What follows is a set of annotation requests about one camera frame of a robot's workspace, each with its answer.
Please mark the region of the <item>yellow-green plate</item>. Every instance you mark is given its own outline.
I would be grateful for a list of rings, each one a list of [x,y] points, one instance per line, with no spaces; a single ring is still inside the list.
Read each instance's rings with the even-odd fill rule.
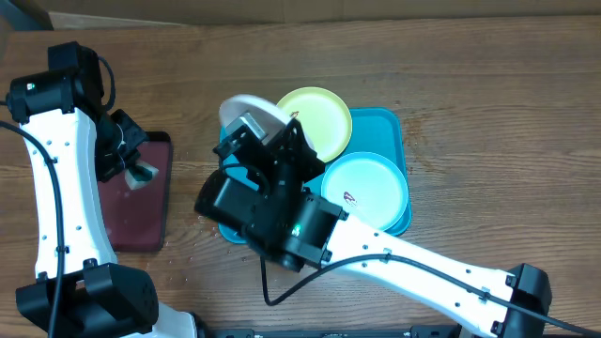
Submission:
[[[352,118],[345,102],[335,93],[306,86],[284,95],[277,106],[299,120],[321,161],[332,161],[346,149],[353,129]]]

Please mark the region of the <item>green scrub sponge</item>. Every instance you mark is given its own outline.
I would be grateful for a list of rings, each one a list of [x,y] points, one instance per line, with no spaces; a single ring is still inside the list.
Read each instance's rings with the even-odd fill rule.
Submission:
[[[139,190],[147,186],[159,170],[145,161],[137,161],[125,172],[125,181],[132,190]]]

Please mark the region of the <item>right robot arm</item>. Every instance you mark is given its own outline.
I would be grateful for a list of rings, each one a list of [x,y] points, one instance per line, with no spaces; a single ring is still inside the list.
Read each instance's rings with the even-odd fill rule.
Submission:
[[[262,262],[286,269],[340,269],[383,284],[449,316],[480,337],[540,337],[550,300],[536,300],[527,266],[511,272],[464,264],[363,223],[311,193],[304,182],[325,164],[297,121],[268,142],[241,125],[214,149],[237,158],[253,189],[221,167],[201,189],[195,210],[238,232]]]

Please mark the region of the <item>white plate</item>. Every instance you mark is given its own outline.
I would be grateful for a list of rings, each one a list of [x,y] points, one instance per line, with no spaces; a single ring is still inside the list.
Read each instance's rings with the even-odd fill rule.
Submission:
[[[267,140],[262,143],[263,145],[273,141],[276,135],[292,121],[292,117],[273,102],[253,95],[239,94],[225,100],[220,106],[219,118],[225,136],[230,135],[226,133],[225,127],[246,112],[250,112],[267,131]]]

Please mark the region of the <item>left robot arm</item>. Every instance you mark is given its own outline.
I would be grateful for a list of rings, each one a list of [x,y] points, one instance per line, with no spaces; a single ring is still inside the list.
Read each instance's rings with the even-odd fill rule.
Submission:
[[[195,314],[160,302],[147,272],[117,261],[162,247],[173,146],[115,98],[108,62],[75,41],[10,84],[7,127],[25,141],[39,223],[36,280],[16,290],[17,309],[51,337],[204,337]]]

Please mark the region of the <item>light blue plate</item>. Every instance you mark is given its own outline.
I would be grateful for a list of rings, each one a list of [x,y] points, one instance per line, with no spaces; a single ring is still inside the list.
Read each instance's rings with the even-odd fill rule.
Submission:
[[[324,174],[321,195],[393,236],[410,224],[407,179],[393,161],[377,153],[353,152],[336,160]]]

